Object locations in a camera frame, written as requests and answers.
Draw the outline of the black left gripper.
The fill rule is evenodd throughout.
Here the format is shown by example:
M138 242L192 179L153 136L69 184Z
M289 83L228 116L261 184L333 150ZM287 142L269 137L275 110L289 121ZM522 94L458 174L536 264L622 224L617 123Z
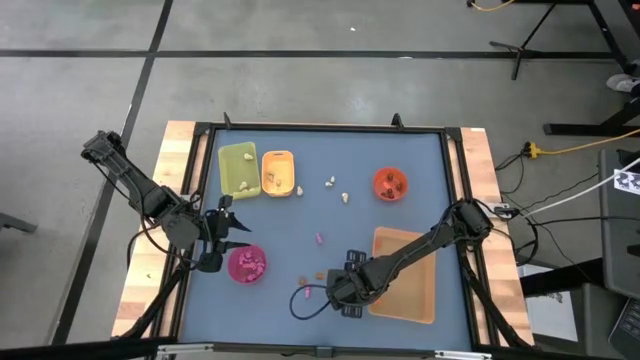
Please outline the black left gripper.
M229 211L233 202L231 195L223 195L218 202L218 207L208 210L203 218L205 239L204 249L201 251L198 269L205 273L218 272L222 267L223 254L234 248L247 247L248 243L223 240L228 236L229 228L250 232L233 212Z

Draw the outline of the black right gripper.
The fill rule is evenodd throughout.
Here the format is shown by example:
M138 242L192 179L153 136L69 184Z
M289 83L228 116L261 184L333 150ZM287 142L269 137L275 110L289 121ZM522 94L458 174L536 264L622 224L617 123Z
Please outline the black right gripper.
M350 249L342 269L330 269L326 296L331 307L343 317L362 317L363 308L375 303L395 278L395 258L391 255L368 257Z

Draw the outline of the pink round plastic bowl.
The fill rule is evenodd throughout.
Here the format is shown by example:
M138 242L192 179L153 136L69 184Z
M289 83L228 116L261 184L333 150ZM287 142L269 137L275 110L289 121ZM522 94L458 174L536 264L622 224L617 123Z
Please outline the pink round plastic bowl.
M239 256L241 254L245 255L246 261L241 262L239 260ZM256 262L256 259L255 259L256 255L262 256L264 261ZM252 275L251 269L254 269L254 268L245 268L243 265L246 262L253 262L254 268L257 268L257 269L258 269L258 264L261 264L261 263L264 264L265 266L264 272L262 273L259 272L256 275ZM228 268L228 273L230 277L237 283L245 284L245 285L256 283L266 273L266 270L267 270L266 254L260 247L255 245L237 248L231 253L231 256L228 259L227 268Z

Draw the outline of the green translucent plastic bin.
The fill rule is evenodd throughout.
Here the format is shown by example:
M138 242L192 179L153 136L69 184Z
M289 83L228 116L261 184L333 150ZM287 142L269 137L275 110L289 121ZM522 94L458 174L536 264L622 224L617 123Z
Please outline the green translucent plastic bin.
M247 161L244 154L254 159ZM235 201L256 197L261 193L261 173L258 167L256 146L253 142L243 142L222 146L218 150L220 185L224 195L231 195ZM248 189L239 191L242 182Z

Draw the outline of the large orange plastic bin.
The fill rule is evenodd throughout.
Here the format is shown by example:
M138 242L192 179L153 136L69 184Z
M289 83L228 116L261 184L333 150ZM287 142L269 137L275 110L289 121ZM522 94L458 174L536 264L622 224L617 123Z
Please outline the large orange plastic bin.
M378 227L373 238L373 256L390 255L420 237L420 233ZM382 246L374 248L376 241ZM435 320L436 253L401 270L389 289L368 306L374 316L431 324Z

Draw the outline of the small yellow-orange plastic bin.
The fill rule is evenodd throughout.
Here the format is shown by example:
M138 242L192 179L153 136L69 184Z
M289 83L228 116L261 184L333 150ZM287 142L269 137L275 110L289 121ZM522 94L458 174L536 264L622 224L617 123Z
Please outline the small yellow-orange plastic bin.
M267 173L275 174L274 181L267 178ZM281 187L276 187L276 180L282 181ZM262 157L262 190L270 197L287 197L295 188L295 162L290 151L268 151Z

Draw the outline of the orange round plastic bowl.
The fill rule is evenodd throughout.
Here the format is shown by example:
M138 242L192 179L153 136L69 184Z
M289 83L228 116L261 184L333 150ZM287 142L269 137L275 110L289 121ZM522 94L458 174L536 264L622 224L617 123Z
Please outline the orange round plastic bowl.
M393 174L393 181L387 181L387 174L389 173ZM396 190L396 185L399 183L403 185L403 189L401 191ZM394 198L389 198L386 196L387 189L393 190ZM374 194L382 201L399 201L404 198L409 191L408 177L404 172L394 167L380 168L375 173L373 178L373 191Z

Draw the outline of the white box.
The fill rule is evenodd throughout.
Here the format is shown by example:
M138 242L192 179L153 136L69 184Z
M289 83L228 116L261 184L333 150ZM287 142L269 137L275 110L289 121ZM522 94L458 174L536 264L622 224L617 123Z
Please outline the white box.
M578 341L570 291L526 297L525 302L534 335Z

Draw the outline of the grey floor object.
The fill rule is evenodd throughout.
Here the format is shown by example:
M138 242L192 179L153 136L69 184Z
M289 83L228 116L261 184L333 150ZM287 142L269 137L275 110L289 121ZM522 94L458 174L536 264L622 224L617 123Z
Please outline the grey floor object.
M0 212L0 231L4 229L14 229L23 233L31 234L36 231L37 226L14 216Z

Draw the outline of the grey cabinet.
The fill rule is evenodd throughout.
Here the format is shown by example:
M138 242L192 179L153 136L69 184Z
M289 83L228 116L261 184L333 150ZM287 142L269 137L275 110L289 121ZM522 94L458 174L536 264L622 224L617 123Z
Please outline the grey cabinet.
M640 299L640 196L616 190L613 179L599 190L604 285L627 297Z

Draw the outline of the black keyboard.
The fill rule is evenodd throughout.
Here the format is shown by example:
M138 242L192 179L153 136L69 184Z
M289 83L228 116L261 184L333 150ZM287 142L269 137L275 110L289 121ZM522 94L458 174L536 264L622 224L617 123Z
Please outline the black keyboard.
M640 300L626 302L608 341L626 360L640 360Z

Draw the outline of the black tripod stand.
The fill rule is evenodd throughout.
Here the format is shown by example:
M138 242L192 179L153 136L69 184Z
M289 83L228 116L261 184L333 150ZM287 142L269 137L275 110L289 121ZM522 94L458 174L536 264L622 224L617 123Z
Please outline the black tripod stand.
M511 71L512 81L515 81L518 78L521 63L523 60L527 58L540 57L541 55L545 54L544 51L528 49L528 45L531 42L531 40L538 33L539 29L542 27L542 25L547 20L547 18L552 13L552 11L556 8L556 3L552 2L551 0L543 0L542 4L548 4L548 8L546 9L545 13L542 15L540 20L536 23L534 28L530 31L530 33L527 35L527 37L523 40L523 42L520 45L511 45L511 44L505 44L505 43L496 42L496 41L489 42L490 46L494 48L506 50L508 53L515 55L515 58L513 61L513 67Z

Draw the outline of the silver frame bracket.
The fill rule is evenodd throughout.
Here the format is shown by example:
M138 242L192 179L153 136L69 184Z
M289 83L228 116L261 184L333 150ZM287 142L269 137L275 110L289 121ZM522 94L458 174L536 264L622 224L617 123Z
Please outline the silver frame bracket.
M157 348L158 354L174 355L183 353L213 352L213 343L180 343L166 344Z
M492 355L487 353L451 350L436 350L434 358L443 360L493 360Z

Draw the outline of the black aluminium table frame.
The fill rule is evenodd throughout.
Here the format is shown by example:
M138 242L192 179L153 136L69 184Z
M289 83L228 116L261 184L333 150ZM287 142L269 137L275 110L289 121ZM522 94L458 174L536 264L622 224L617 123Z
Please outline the black aluminium table frame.
M405 126L395 116L389 125L311 123L233 123L170 121L167 123L153 178L180 194L203 196L209 169L215 159L213 147L218 132L286 131L340 134L435 134L439 136L447 194L451 200L473 195L490 203L498 198L498 181L493 168L485 129L472 127ZM517 274L517 258L506 224L496 220L493 233L479 245L458 246L456 256L462 270L471 269L514 334L527 344L534 338L525 298Z

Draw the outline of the black desk frame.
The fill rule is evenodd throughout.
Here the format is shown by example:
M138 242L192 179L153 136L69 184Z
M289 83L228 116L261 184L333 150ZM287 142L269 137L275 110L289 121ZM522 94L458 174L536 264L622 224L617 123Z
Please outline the black desk frame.
M627 21L631 24L635 38L640 42L640 0L612 0L618 4ZM546 135L624 137L640 136L640 126L627 126L627 123L640 117L640 61L632 63L627 59L609 29L604 16L595 4L595 0L580 0L587 5L600 28L612 59L616 61L625 75L629 75L629 100L622 108L599 124L560 124L547 123L543 126Z

